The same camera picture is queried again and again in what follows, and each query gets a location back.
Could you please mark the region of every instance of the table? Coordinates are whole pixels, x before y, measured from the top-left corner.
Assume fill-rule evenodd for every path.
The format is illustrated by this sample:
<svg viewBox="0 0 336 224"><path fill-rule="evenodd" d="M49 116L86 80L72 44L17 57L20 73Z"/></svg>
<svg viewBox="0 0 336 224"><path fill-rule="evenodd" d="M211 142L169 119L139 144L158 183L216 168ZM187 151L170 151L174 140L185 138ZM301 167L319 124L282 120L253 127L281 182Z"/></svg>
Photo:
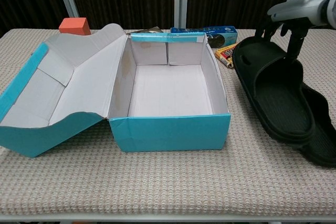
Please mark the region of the table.
<svg viewBox="0 0 336 224"><path fill-rule="evenodd" d="M13 29L0 39L0 93L56 33ZM238 30L238 41L253 33ZM286 49L288 39L273 41ZM336 125L336 31L310 30L299 60ZM232 114L222 150L123 153L106 121L37 158L0 147L0 220L336 220L336 169L271 139L235 71L218 65Z"/></svg>

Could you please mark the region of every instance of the box lid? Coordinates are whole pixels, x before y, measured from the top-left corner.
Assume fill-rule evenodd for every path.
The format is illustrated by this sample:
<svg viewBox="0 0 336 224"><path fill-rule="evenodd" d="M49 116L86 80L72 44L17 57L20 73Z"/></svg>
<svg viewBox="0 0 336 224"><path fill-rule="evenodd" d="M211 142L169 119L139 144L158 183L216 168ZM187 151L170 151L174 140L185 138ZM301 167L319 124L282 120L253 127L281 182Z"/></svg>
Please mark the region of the box lid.
<svg viewBox="0 0 336 224"><path fill-rule="evenodd" d="M48 38L1 95L0 126L46 127L76 112L106 118L126 40L117 24Z"/></svg>

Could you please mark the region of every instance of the black slide sandal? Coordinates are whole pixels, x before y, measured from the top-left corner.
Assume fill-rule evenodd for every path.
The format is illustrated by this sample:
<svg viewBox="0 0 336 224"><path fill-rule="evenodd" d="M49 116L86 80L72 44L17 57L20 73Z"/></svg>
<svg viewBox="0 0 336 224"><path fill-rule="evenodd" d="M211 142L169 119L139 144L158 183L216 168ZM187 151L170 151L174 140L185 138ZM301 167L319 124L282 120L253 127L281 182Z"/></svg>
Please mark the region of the black slide sandal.
<svg viewBox="0 0 336 224"><path fill-rule="evenodd" d="M323 95L305 84L302 91L314 115L316 131L301 152L315 164L336 167L336 130L331 124L328 102Z"/></svg>
<svg viewBox="0 0 336 224"><path fill-rule="evenodd" d="M303 96L299 61L273 42L249 37L233 52L233 63L247 97L266 132L274 139L300 148L312 138L315 124Z"/></svg>

